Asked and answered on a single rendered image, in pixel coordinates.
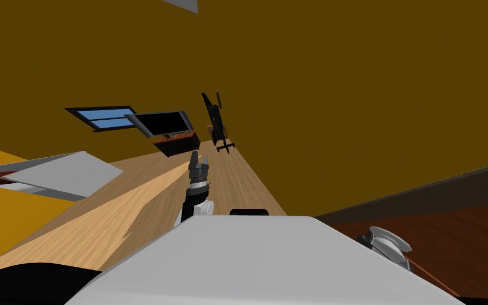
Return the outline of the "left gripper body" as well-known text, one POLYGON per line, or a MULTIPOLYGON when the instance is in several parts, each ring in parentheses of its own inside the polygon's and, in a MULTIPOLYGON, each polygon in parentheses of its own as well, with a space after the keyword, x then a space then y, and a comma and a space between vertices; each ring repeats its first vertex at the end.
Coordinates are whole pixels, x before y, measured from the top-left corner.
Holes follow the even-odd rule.
POLYGON ((191 184, 202 183, 207 180, 209 165, 207 163, 191 163, 188 170, 191 184))

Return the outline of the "brown television stand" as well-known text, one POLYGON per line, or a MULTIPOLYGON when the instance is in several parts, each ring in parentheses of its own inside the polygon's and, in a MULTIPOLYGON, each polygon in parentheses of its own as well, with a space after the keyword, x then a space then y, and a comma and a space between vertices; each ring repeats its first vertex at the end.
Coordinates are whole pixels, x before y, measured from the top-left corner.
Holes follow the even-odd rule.
POLYGON ((194 131, 179 133, 170 138, 163 137, 153 142, 153 145, 167 157, 199 150, 200 144, 201 142, 194 131))

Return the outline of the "black office chair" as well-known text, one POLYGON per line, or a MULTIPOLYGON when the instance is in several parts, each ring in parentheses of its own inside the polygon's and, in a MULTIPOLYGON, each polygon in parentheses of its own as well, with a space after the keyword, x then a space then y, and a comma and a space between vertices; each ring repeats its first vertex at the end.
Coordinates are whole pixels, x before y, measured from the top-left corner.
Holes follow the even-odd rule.
POLYGON ((216 147, 217 152, 219 152, 222 149, 225 149, 229 154, 230 153, 229 148, 235 147, 235 144, 227 143, 227 137, 225 136, 224 133, 224 123, 222 121, 221 112, 220 112, 220 110, 222 109, 220 95, 218 92, 216 92, 216 98, 218 101, 217 104, 212 104, 212 102, 209 100, 208 96, 205 93, 201 93, 201 96, 205 103, 211 121, 213 144, 216 146, 216 144, 221 140, 223 142, 223 145, 216 147))

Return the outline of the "black flat television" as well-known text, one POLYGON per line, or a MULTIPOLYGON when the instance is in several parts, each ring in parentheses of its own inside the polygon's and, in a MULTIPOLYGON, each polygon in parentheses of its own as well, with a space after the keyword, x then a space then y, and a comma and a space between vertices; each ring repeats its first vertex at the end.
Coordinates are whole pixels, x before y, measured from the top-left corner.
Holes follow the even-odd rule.
POLYGON ((185 111, 125 114, 124 116, 148 138, 194 130, 185 111))

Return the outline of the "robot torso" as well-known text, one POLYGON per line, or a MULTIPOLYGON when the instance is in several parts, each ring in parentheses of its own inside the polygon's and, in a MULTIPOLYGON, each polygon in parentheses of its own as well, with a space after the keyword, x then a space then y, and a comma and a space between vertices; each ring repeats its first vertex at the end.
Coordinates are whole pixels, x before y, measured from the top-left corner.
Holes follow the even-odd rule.
POLYGON ((464 305, 303 216, 193 216, 66 305, 464 305))

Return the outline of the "grey flat panel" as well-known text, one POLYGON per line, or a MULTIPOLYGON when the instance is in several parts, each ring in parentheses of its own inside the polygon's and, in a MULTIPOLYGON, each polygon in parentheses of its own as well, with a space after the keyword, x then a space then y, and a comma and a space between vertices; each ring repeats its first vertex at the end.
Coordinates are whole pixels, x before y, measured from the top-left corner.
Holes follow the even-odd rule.
POLYGON ((0 165, 0 189, 76 202, 123 171, 85 151, 0 165))

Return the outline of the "blue window with black frame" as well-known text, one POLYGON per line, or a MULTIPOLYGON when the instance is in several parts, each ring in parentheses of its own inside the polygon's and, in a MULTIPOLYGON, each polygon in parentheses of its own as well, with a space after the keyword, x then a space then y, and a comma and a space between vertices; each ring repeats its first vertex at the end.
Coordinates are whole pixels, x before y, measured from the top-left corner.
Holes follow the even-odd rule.
POLYGON ((129 105, 123 106, 95 106, 95 107, 66 107, 73 116, 93 128, 93 132, 104 132, 135 128, 126 117, 136 114, 129 105))

